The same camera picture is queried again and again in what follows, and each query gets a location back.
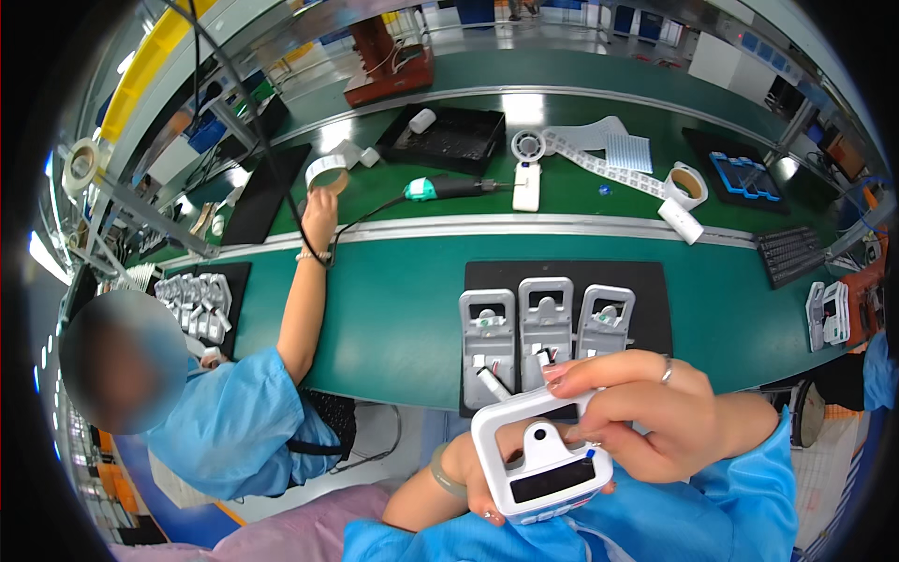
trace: keyboard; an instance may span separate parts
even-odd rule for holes
[[[793,227],[755,235],[772,289],[779,289],[824,264],[818,235],[809,227]]]

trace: green workbench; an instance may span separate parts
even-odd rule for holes
[[[629,59],[516,49],[444,55],[436,64],[433,92],[471,85],[567,85],[661,99],[713,114],[765,138],[777,138],[785,125],[736,94],[684,73]],[[290,129],[347,111],[342,90],[343,83],[330,85],[289,104],[291,122],[279,134],[284,136]],[[507,141],[520,129],[583,125],[617,115],[631,134],[651,139],[653,176],[659,179],[664,179],[678,160],[699,167],[699,158],[681,134],[685,127],[738,140],[757,147],[762,154],[767,152],[751,138],[683,112],[586,95],[502,94],[498,88],[496,92],[428,103],[504,111]],[[353,116],[292,137],[280,147],[311,143],[308,165],[343,138],[361,147],[372,146],[400,111],[396,107]],[[510,182],[514,164],[505,149],[494,156],[486,175]],[[245,162],[250,171],[255,165],[254,161]],[[546,157],[541,165],[541,213],[659,219],[659,201],[648,195],[597,178],[561,156]],[[791,214],[724,205],[711,193],[692,211],[693,215],[707,227],[748,232],[805,224],[818,231],[823,243],[833,240],[834,221],[827,210],[837,193],[804,167],[792,176],[785,176],[785,168],[778,165],[771,171],[789,201]],[[339,221],[350,222],[396,197],[416,177],[438,173],[442,171],[418,165],[382,162],[371,169],[358,165],[340,196]],[[302,175],[292,188],[297,200],[305,196]],[[611,195],[598,194],[601,183],[611,186]],[[198,210],[204,201],[221,201],[231,188],[227,174],[222,174],[192,192],[189,199]],[[196,212],[182,220],[192,223]],[[225,208],[220,214],[227,219],[230,212]],[[500,192],[480,198],[406,202],[372,220],[511,212],[512,193]],[[295,231],[289,208],[283,204],[270,234]],[[212,235],[208,240],[218,242]],[[265,251],[219,260],[253,263],[237,328],[237,357],[276,342],[295,253]],[[162,262],[183,254],[165,249],[149,261]],[[457,407],[461,349],[458,297],[464,290],[465,264],[529,259],[661,262],[671,307],[674,352],[707,372],[717,392],[784,378],[843,352],[841,347],[814,354],[808,351],[805,301],[812,281],[831,281],[824,269],[780,290],[771,290],[758,254],[742,247],[577,234],[435,236],[341,244],[339,262],[328,273],[325,323],[306,384],[369,400]]]

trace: ring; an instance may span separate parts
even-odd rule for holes
[[[662,375],[662,384],[666,385],[672,377],[672,356],[668,353],[662,353],[662,356],[665,358],[665,374]]]

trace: black plastic bin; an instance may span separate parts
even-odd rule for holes
[[[505,114],[457,107],[431,107],[437,120],[421,135],[409,121],[425,106],[406,105],[376,147],[389,162],[407,162],[432,168],[483,176],[490,157],[505,145]]]

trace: pink pants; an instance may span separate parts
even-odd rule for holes
[[[382,486],[334,490],[308,504],[249,523],[212,550],[189,544],[109,545],[119,562],[338,562],[343,528],[356,519],[380,519],[389,498]]]

